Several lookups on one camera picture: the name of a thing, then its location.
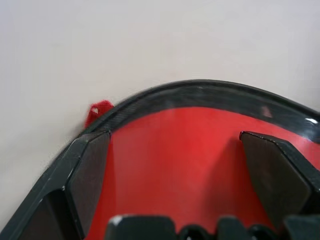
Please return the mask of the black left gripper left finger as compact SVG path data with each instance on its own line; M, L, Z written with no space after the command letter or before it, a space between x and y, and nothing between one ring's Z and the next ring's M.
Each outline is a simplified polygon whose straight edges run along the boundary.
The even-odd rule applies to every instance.
M83 240L102 191L110 133L83 134L45 170L0 233L2 240Z

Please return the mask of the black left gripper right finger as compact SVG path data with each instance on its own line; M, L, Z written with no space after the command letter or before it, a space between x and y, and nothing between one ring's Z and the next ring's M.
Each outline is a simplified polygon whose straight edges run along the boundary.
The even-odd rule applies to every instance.
M320 171L289 141L242 131L250 181L273 226L289 215L320 213Z

